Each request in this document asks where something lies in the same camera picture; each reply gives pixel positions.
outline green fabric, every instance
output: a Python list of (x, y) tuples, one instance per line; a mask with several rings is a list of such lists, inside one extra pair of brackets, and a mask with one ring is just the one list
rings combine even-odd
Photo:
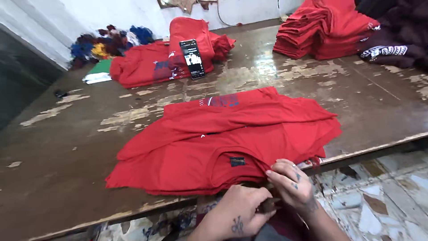
[(110, 73), (111, 61), (112, 60), (101, 60), (91, 69), (91, 71), (88, 72), (88, 75), (97, 73)]

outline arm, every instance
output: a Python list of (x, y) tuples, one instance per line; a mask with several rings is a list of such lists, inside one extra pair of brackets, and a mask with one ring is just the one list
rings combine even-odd
[(234, 185), (217, 206), (207, 213), (187, 241), (220, 241), (255, 235), (275, 211), (257, 214), (256, 208), (272, 197), (264, 187), (250, 188)]
[(284, 202), (296, 209), (317, 240), (351, 241), (315, 200), (309, 177), (293, 162), (279, 159), (266, 175)]

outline finger tattoo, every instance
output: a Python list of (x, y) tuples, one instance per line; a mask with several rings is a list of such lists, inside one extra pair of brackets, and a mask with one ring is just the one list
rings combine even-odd
[(300, 181), (300, 178), (301, 178), (302, 176), (296, 172), (296, 177), (297, 177), (297, 181)]

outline hand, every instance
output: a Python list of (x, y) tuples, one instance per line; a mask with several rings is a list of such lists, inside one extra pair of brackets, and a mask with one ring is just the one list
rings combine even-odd
[(294, 207), (303, 218), (318, 209), (309, 177), (293, 162), (278, 159), (272, 166), (272, 171), (266, 171), (266, 175), (284, 202)]
[(264, 187), (258, 189), (231, 186), (217, 206), (197, 227), (206, 232), (204, 234), (199, 232), (199, 235), (204, 236), (205, 240), (208, 239), (207, 236), (210, 240), (225, 240), (257, 234), (276, 211), (256, 214), (256, 208), (266, 198), (271, 197), (272, 194)]

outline white wall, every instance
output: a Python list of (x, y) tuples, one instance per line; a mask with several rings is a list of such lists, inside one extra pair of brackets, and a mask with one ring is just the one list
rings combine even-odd
[[(254, 23), (280, 17), (303, 0), (219, 0), (223, 21)], [(22, 37), (60, 66), (70, 61), (68, 47), (81, 34), (105, 29), (145, 26), (155, 38), (169, 35), (169, 23), (178, 16), (204, 19), (210, 30), (226, 27), (217, 15), (217, 4), (204, 10), (199, 4), (192, 14), (178, 7), (161, 9), (157, 0), (1, 0), (0, 23)]]

